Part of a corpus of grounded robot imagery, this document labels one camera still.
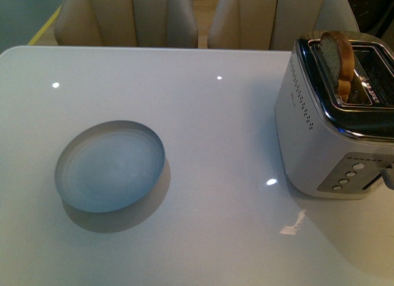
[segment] bread slice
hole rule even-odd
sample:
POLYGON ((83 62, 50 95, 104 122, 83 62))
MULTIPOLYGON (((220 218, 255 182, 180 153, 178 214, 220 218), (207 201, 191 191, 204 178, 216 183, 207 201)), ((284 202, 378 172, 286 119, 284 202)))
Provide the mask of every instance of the bread slice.
POLYGON ((355 55, 348 38, 339 31, 324 32, 320 37, 320 50, 337 83, 337 93, 347 102, 355 72, 355 55))

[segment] glossy white tabletop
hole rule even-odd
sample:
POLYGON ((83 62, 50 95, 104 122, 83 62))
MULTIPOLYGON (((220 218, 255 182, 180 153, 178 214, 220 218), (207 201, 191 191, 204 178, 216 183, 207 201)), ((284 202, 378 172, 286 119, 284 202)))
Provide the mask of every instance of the glossy white tabletop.
POLYGON ((5 52, 0 284, 394 285, 393 191, 325 200, 286 181, 273 107, 289 57, 5 52), (72 138, 111 120, 154 130, 166 151, 164 172, 141 201, 82 213, 62 203, 56 163, 72 138))

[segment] stainless steel toaster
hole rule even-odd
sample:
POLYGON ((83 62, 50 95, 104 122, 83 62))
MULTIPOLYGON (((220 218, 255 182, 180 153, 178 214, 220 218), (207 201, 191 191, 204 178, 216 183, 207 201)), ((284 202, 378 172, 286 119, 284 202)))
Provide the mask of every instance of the stainless steel toaster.
POLYGON ((295 42, 275 103, 284 170, 308 195, 365 198, 383 186, 382 174, 394 185, 393 52, 373 36, 345 32, 356 81, 344 103, 321 55, 321 34, 295 42))

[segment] wooden floor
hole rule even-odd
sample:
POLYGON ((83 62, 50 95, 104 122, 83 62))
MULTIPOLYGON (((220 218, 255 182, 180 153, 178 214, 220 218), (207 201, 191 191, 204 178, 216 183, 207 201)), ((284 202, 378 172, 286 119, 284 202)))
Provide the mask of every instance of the wooden floor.
MULTIPOLYGON (((215 14, 218 0, 190 0, 195 13, 198 28, 198 47, 207 48, 207 36, 209 27, 215 14)), ((53 21, 44 31, 44 33, 35 41, 37 46, 57 46, 54 36, 53 21)))

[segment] white chair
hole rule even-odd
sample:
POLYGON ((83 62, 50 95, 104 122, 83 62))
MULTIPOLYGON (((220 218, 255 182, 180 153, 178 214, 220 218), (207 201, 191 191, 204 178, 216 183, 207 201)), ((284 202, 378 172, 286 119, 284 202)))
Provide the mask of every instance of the white chair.
POLYGON ((189 0, 64 0, 59 45, 198 47, 189 0))
POLYGON ((219 0, 208 47, 291 50, 312 30, 359 31, 347 0, 219 0))

